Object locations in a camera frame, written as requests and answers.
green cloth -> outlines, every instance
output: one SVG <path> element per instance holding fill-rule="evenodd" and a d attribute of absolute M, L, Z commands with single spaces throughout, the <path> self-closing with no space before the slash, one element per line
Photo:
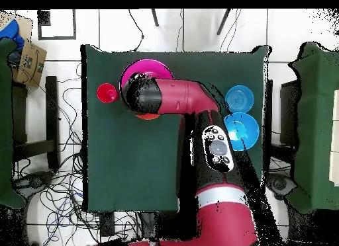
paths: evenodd
<path fill-rule="evenodd" d="M 262 125 L 263 66 L 267 46 L 253 53 L 106 53 L 91 46 L 87 56 L 88 210 L 177 210 L 176 154 L 180 116 L 141 120 L 122 106 L 97 98 L 102 83 L 119 87 L 125 67 L 149 58 L 166 64 L 176 79 L 212 83 L 225 96 L 234 85 L 254 94 L 251 114 Z M 258 141 L 248 150 L 261 178 L 262 152 Z"/>
<path fill-rule="evenodd" d="M 316 209 L 339 210 L 339 187 L 329 181 L 334 91 L 339 89 L 339 53 L 322 50 L 314 42 L 301 48 L 291 64 L 301 81 L 298 103 L 299 149 L 295 181 L 288 201 L 302 214 Z"/>
<path fill-rule="evenodd" d="M 10 39 L 0 40 L 0 204 L 22 208 L 26 202 L 11 185 L 13 176 L 13 118 L 11 69 L 7 66 L 8 55 L 17 45 Z"/>

white floor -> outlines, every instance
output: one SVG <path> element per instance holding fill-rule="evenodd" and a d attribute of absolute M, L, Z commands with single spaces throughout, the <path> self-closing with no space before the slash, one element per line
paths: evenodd
<path fill-rule="evenodd" d="M 178 31 L 181 27 L 181 9 L 156 9 L 159 27 L 154 26 L 150 9 L 132 10 L 145 38 L 139 50 L 143 52 L 174 52 L 177 46 Z M 220 36 L 217 29 L 225 9 L 185 9 L 185 48 L 186 52 L 219 51 L 220 45 L 232 26 L 236 11 L 231 11 L 229 18 Z M 126 51 L 134 49 L 140 41 L 140 31 L 135 27 L 128 10 L 76 10 L 76 40 L 41 40 L 38 41 L 36 11 L 17 11 L 18 15 L 30 18 L 33 21 L 32 42 L 47 50 L 47 58 L 40 86 L 44 87 L 47 75 L 56 75 L 58 81 L 77 78 L 81 68 L 77 66 L 80 61 L 80 45 L 91 44 L 104 51 Z M 51 10 L 51 26 L 42 27 L 43 36 L 72 36 L 72 12 L 70 10 Z M 237 29 L 234 38 L 234 26 L 228 34 L 222 51 L 250 52 L 259 45 L 269 45 L 273 52 L 269 57 L 269 79 L 273 79 L 273 116 L 272 130 L 280 130 L 280 98 L 279 90 L 282 83 L 296 79 L 293 70 L 287 65 L 296 59 L 299 47 L 303 42 L 317 41 L 325 48 L 333 50 L 339 46 L 339 36 L 334 35 L 333 22 L 326 14 L 313 9 L 242 9 L 237 20 Z M 182 33 L 178 41 L 178 51 L 182 51 Z M 71 120 L 75 112 L 62 99 L 65 99 L 76 109 L 77 119 L 73 129 L 82 138 L 81 128 L 81 81 L 68 81 L 58 83 L 59 103 Z M 68 123 L 60 115 L 60 150 L 68 138 Z M 28 141 L 38 141 L 46 138 L 45 131 L 45 95 L 41 89 L 28 89 L 27 125 Z M 279 143 L 279 135 L 272 134 L 272 140 Z M 79 151 L 79 145 L 67 145 L 61 152 L 62 159 Z M 45 155 L 31 158 L 32 164 L 25 169 L 26 172 L 48 170 Z M 19 163 L 19 169 L 27 161 Z M 62 167 L 62 171 L 71 169 L 70 163 Z M 48 200 L 46 193 L 41 195 L 43 203 L 56 211 L 55 206 Z M 267 190 L 267 197 L 271 209 L 279 226 L 281 235 L 286 238 L 288 231 L 288 215 L 284 202 L 277 201 L 273 194 Z M 55 216 L 48 215 L 47 209 L 37 194 L 30 203 L 27 218 L 28 236 L 31 241 L 43 244 L 49 237 L 46 225 L 50 231 L 56 225 Z M 47 246 L 65 246 L 66 241 L 75 231 L 74 226 L 60 227 L 55 238 Z M 93 230 L 94 237 L 99 236 Z M 73 240 L 67 246 L 85 246 L 95 244 L 89 230 L 84 227 L 77 229 Z"/>

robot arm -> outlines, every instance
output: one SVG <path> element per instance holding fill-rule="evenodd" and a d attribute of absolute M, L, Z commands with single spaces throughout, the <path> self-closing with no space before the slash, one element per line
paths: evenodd
<path fill-rule="evenodd" d="M 218 103 L 203 84 L 194 81 L 155 79 L 135 73 L 121 90 L 127 108 L 137 114 L 194 116 L 186 126 L 193 139 L 194 180 L 199 235 L 187 241 L 161 241 L 159 246 L 252 246 L 258 242 L 242 179 Z M 185 207 L 183 194 L 180 211 Z M 129 246 L 154 246 L 130 243 Z"/>

blue bowl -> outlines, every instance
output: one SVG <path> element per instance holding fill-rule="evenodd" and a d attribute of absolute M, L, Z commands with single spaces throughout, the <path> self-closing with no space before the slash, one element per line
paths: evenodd
<path fill-rule="evenodd" d="M 250 149 L 257 142 L 259 126 L 249 114 L 242 112 L 229 114 L 225 117 L 224 123 L 234 151 Z"/>
<path fill-rule="evenodd" d="M 247 113 L 254 104 L 254 95 L 248 87 L 235 85 L 227 92 L 225 101 L 228 103 L 231 112 Z"/>

control buttons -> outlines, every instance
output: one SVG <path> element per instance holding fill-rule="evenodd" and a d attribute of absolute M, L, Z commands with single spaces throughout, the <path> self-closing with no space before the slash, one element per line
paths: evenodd
<path fill-rule="evenodd" d="M 229 164 L 230 163 L 230 159 L 228 157 L 223 157 L 222 160 L 224 161 L 224 163 Z"/>
<path fill-rule="evenodd" d="M 215 140 L 210 144 L 209 151 L 213 155 L 226 155 L 227 145 L 222 141 Z"/>
<path fill-rule="evenodd" d="M 226 131 L 219 126 L 207 126 L 201 137 L 207 166 L 219 172 L 232 171 L 232 148 L 229 146 Z"/>
<path fill-rule="evenodd" d="M 218 157 L 213 157 L 213 163 L 218 163 L 220 161 L 220 159 Z"/>

